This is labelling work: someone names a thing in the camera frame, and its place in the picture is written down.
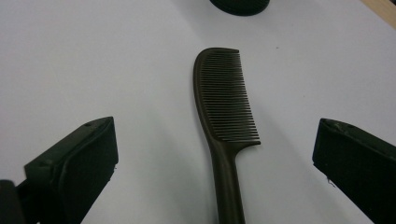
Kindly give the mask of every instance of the black comb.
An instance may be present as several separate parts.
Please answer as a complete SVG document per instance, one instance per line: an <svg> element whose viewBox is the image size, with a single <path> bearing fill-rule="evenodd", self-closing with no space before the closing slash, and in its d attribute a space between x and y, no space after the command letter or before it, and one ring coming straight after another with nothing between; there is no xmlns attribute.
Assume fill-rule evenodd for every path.
<svg viewBox="0 0 396 224"><path fill-rule="evenodd" d="M205 49L197 57L193 86L198 115L212 156L219 224L245 223L236 154L260 139L250 112L237 49Z"/></svg>
<svg viewBox="0 0 396 224"><path fill-rule="evenodd" d="M14 214L0 210L0 217L14 219L9 223L15 224L78 224L110 180L118 160L113 118L88 122L26 164L26 180L15 189L12 182L0 183L0 188L8 186L9 194L18 193L20 201L8 197L9 204L21 205ZM15 219L20 213L24 221Z"/></svg>
<svg viewBox="0 0 396 224"><path fill-rule="evenodd" d="M219 9L236 15L252 16L265 10L270 0L210 0Z"/></svg>

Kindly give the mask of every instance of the tabletop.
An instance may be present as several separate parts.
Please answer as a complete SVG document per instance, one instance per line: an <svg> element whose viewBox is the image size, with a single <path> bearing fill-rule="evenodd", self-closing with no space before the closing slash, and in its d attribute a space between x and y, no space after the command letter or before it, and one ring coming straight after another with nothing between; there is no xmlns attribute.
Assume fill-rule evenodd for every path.
<svg viewBox="0 0 396 224"><path fill-rule="evenodd" d="M239 49L262 141L237 157L247 223L372 223L312 162L320 118L396 145L396 31L360 1L273 0L237 17L208 0L2 1L0 178L113 116L120 162L83 220L217 223L192 68Z"/></svg>

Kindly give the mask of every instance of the comb teeth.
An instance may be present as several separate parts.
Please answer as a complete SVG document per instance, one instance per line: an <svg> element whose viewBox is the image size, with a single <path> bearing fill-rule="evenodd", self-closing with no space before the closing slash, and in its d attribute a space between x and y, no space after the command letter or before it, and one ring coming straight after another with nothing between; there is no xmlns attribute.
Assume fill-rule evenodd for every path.
<svg viewBox="0 0 396 224"><path fill-rule="evenodd" d="M198 69L197 88L212 133L226 142L259 141L239 51L210 50Z"/></svg>

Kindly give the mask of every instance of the white table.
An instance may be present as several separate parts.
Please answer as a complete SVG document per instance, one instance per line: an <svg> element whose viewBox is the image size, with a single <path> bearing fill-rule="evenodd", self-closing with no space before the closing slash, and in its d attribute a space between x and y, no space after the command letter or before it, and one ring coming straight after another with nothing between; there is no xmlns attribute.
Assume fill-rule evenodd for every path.
<svg viewBox="0 0 396 224"><path fill-rule="evenodd" d="M120 163L83 223L216 223L192 95L211 47L240 49L262 140L237 158L247 224L372 223L311 160L320 118L396 145L396 31L360 1L2 1L0 178L113 116Z"/></svg>

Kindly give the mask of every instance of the black object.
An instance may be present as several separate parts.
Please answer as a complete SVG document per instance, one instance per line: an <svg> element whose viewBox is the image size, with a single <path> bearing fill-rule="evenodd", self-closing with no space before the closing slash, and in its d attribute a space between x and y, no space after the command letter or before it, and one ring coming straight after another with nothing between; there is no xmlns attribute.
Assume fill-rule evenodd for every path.
<svg viewBox="0 0 396 224"><path fill-rule="evenodd" d="M252 16L265 10L270 0L210 0L210 2L227 13Z"/></svg>
<svg viewBox="0 0 396 224"><path fill-rule="evenodd" d="M219 224L245 223L236 154L259 145L237 49L205 49L194 65L198 115L210 147Z"/></svg>
<svg viewBox="0 0 396 224"><path fill-rule="evenodd" d="M26 180L16 188L10 181L0 182L0 201L13 207L10 211L0 206L0 220L7 220L1 223L80 223L118 160L113 118L80 126L26 164Z"/></svg>
<svg viewBox="0 0 396 224"><path fill-rule="evenodd" d="M396 147L350 124L321 119L314 165L374 223L396 223Z"/></svg>

